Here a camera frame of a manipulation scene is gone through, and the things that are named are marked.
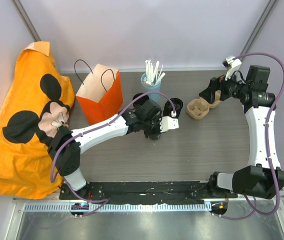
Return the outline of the brown pulp cup carrier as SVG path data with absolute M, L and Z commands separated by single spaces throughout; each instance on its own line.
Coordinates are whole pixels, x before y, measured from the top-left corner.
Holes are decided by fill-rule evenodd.
M 216 108 L 221 103 L 220 94 L 215 94 L 213 103 L 208 103 L 204 98 L 192 100 L 186 107 L 186 112 L 195 120 L 203 119 L 211 109 Z

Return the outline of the orange paper bag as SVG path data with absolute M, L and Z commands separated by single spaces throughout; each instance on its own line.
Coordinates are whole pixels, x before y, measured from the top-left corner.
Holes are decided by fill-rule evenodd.
M 80 85 L 76 98 L 90 125 L 109 119 L 123 104 L 119 70 L 97 64 Z

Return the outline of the black paper coffee cup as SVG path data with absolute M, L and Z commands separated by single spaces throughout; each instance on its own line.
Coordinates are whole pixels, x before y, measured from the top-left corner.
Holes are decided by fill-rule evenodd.
M 161 138 L 161 133 L 152 133 L 149 135 L 149 138 L 153 141 L 159 140 Z

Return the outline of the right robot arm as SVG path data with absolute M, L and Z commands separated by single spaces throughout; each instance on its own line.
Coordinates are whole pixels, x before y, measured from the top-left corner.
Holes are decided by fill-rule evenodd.
M 228 65 L 225 75 L 213 77 L 199 96 L 213 103 L 217 91 L 220 100 L 240 100 L 249 127 L 248 165 L 234 173 L 215 172 L 210 176 L 208 193 L 220 197 L 226 190 L 236 194 L 271 199 L 284 187 L 284 170 L 277 158 L 274 139 L 275 95 L 267 92 L 270 69 L 251 65 L 244 81 L 238 81 L 239 67 Z

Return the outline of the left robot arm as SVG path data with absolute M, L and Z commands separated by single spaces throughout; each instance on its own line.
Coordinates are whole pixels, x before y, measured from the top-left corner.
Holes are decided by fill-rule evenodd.
M 84 199 L 88 183 L 80 170 L 81 154 L 88 149 L 115 137 L 144 131 L 146 138 L 157 140 L 161 135 L 162 110 L 159 104 L 148 99 L 135 108 L 124 109 L 110 119 L 87 128 L 68 130 L 62 127 L 48 146 L 48 153 L 60 176 L 69 184 L 76 199 Z

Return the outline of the stack of black cups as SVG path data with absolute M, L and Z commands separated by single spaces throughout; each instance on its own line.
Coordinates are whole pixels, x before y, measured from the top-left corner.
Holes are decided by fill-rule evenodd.
M 147 100 L 149 100 L 149 96 L 148 95 L 144 95 L 143 97 L 139 97 L 140 95 L 143 95 L 143 93 L 137 93 L 133 96 L 132 98 L 132 105 L 133 107 L 137 107 L 137 106 L 141 106 L 143 105 Z

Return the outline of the light blue tin cup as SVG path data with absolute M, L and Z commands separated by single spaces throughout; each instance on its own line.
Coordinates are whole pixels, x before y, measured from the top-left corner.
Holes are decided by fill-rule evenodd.
M 160 92 L 161 82 L 158 82 L 156 85 L 146 84 L 144 79 L 146 78 L 146 73 L 141 76 L 141 86 L 145 93 L 147 92 Z M 158 102 L 160 99 L 160 95 L 157 93 L 148 94 L 149 98 L 155 102 Z

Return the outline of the white wrapped straws bundle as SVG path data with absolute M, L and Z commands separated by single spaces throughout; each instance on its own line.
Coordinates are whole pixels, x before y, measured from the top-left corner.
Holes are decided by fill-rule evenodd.
M 164 65 L 161 65 L 160 61 L 157 61 L 155 65 L 153 65 L 150 59 L 145 60 L 145 76 L 141 78 L 141 81 L 148 87 L 159 86 L 166 75 L 163 71 L 163 67 Z

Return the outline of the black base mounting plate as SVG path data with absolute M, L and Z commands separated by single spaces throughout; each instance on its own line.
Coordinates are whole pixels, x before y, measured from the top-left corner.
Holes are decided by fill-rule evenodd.
M 111 205 L 190 205 L 204 199 L 235 199 L 229 190 L 200 181 L 91 182 L 77 194 L 91 200 L 108 199 Z

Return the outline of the orange cartoon mouse cloth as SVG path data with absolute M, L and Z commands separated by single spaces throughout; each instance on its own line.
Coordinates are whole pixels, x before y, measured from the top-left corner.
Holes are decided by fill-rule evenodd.
M 75 93 L 59 73 L 48 41 L 20 53 L 13 83 L 0 110 L 0 195 L 43 199 L 62 178 L 50 180 L 48 146 L 67 127 Z

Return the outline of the slotted aluminium rail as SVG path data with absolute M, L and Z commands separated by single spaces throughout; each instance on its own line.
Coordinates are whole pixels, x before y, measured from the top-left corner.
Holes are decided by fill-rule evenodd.
M 99 207 L 98 204 L 81 202 L 29 202 L 25 204 L 24 212 L 204 212 L 211 211 L 211 202 L 197 204 L 155 204 L 155 205 L 131 205 L 131 204 L 107 204 Z

